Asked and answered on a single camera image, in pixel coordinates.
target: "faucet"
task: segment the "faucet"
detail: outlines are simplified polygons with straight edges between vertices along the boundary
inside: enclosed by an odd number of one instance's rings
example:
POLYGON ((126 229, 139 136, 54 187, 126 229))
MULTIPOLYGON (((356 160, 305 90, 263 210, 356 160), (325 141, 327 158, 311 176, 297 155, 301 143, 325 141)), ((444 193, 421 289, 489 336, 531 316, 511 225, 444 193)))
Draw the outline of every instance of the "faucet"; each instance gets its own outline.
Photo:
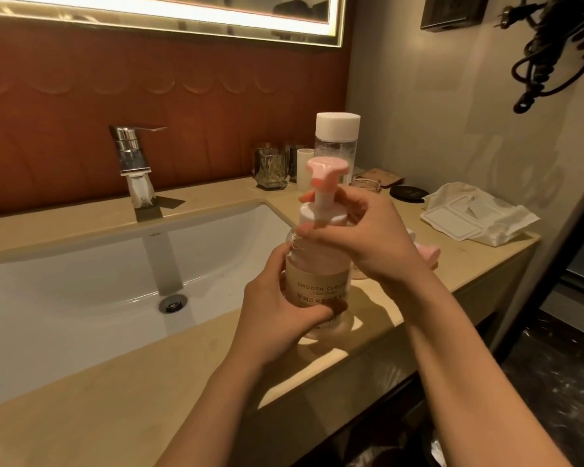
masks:
POLYGON ((137 130, 160 131, 166 126, 109 126, 110 134, 115 140, 121 175, 128 180, 130 198, 135 210, 148 209, 156 206, 156 192, 154 191, 149 174, 151 167, 145 153, 140 148, 137 130))

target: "countertop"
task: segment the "countertop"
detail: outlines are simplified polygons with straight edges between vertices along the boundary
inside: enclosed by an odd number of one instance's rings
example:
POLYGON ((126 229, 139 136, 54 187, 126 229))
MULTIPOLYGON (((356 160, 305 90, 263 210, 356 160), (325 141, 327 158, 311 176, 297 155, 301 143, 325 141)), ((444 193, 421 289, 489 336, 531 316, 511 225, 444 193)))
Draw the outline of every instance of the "countertop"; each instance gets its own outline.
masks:
MULTIPOLYGON (((266 203, 289 224, 298 218, 295 184, 265 192, 253 179, 243 178, 159 195, 183 202, 163 209, 164 219, 248 202, 266 203)), ((419 219, 422 205, 394 203, 419 243, 441 247, 435 272, 452 292, 538 240, 522 235, 498 248, 456 242, 419 219)), ((0 217, 0 262, 58 243, 154 224, 136 222, 129 198, 0 217)), ((305 344, 284 356, 260 382, 250 412, 310 383, 402 324, 397 306, 372 280, 353 281, 349 307, 354 330, 331 346, 305 344)), ((0 404, 0 466, 150 467, 225 356, 238 315, 239 310, 224 314, 0 404)))

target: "bottle label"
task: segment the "bottle label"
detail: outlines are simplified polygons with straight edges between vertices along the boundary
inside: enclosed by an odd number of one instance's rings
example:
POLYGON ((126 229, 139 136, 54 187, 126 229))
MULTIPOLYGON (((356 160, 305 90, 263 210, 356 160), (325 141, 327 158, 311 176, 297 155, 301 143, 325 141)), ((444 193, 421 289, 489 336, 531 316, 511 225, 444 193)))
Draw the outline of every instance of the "bottle label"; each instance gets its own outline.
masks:
POLYGON ((286 299, 295 306, 321 305, 333 299, 345 300, 350 269, 332 275, 316 275, 286 263, 286 299))

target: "bottle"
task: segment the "bottle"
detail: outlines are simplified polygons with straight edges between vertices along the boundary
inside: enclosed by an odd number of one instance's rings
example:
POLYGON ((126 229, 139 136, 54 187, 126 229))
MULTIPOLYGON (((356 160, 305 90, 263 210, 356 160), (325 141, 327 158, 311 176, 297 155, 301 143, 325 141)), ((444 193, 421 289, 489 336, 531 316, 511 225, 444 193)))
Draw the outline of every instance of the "bottle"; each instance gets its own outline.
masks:
MULTIPOLYGON (((348 163, 339 157, 314 157, 307 163, 311 184, 316 190, 314 203, 304 203, 299 223, 346 226, 348 211, 335 202, 340 175, 349 172, 348 163)), ((330 299, 348 297, 351 260, 342 251, 312 243, 290 232, 291 250, 286 257, 286 298, 300 307, 320 305, 330 299)), ((316 326, 306 337, 319 339, 342 322, 341 316, 316 326)))
POLYGON ((349 171, 341 183, 349 185, 355 165, 361 116, 353 113, 318 113, 316 115, 315 157, 340 157, 349 171))

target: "forearm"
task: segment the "forearm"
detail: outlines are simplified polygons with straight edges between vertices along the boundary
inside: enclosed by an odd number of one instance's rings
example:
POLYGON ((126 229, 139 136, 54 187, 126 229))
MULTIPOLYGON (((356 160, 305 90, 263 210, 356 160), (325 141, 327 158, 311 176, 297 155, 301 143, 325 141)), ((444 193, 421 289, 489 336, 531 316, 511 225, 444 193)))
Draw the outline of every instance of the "forearm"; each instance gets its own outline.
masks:
POLYGON ((197 404, 156 467, 222 467, 261 369, 229 356, 208 380, 197 404))
POLYGON ((383 287, 396 301, 452 467, 568 466, 435 274, 383 287))

